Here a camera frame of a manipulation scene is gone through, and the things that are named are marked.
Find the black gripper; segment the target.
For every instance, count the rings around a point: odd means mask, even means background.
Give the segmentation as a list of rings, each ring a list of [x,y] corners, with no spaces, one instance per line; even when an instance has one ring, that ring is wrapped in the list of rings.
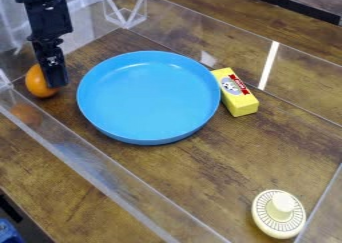
[[[60,44],[61,36],[73,31],[67,0],[14,0],[25,8],[37,61],[46,86],[59,88],[68,84],[68,73]]]

